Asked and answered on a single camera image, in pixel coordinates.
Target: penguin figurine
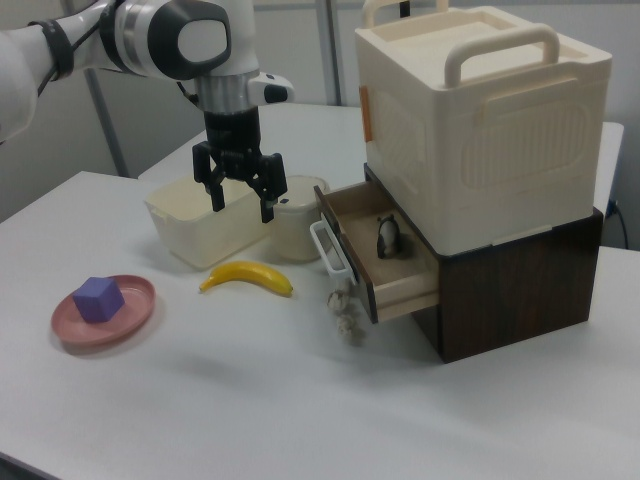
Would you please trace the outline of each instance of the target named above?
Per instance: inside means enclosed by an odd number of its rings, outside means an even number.
[[[393,214],[378,217],[378,258],[390,258],[402,249],[400,227]]]

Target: banana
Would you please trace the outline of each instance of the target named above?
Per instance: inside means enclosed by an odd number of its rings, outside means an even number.
[[[232,280],[255,283],[286,297],[293,292],[289,279],[277,270],[258,262],[239,261],[225,263],[211,270],[209,278],[200,285],[200,293]]]

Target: plastic tub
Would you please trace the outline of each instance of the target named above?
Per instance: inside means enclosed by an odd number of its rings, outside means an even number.
[[[206,269],[268,233],[260,215],[260,199],[245,183],[223,184],[226,206],[219,212],[193,177],[185,177],[151,193],[145,204],[162,243],[188,264]]]
[[[283,258],[309,262],[319,257],[309,233],[309,227],[320,220],[315,186],[323,193],[329,189],[321,178],[287,177],[287,193],[273,207],[271,243]]]
[[[496,8],[356,31],[367,162],[453,255],[592,214],[611,55]]]

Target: storage box handle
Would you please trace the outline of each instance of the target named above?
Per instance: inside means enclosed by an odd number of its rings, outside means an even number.
[[[335,249],[338,257],[340,258],[340,262],[342,263],[342,268],[340,270],[336,270],[331,266],[331,262],[329,261],[329,257],[327,257],[327,252],[324,251],[324,246],[320,241],[320,237],[318,237],[318,232],[324,230],[329,239],[331,240],[331,244]],[[318,249],[318,253],[320,257],[322,257],[322,261],[324,262],[324,266],[327,269],[327,273],[329,276],[336,282],[337,285],[342,284],[345,281],[350,280],[353,285],[356,284],[356,278],[353,274],[353,270],[351,269],[351,265],[349,265],[349,261],[342,251],[342,247],[338,243],[338,239],[333,234],[331,228],[327,225],[327,221],[322,215],[322,220],[316,222],[309,227],[309,231],[311,232],[311,238],[313,238],[313,242],[316,244],[316,248]]]
[[[445,84],[447,88],[455,88],[460,85],[462,64],[471,57],[540,42],[544,44],[542,65],[557,63],[560,57],[558,34],[551,27],[542,23],[510,28],[496,35],[479,37],[460,43],[449,52],[444,65]]]
[[[362,18],[364,28],[373,28],[376,23],[375,13],[379,8],[401,3],[403,0],[367,0],[362,7]],[[446,12],[449,10],[449,0],[436,0],[436,9],[438,12]]]

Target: purple cube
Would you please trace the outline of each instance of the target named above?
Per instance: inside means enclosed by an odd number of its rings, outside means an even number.
[[[73,294],[73,301],[87,323],[107,322],[124,305],[113,278],[91,277]]]

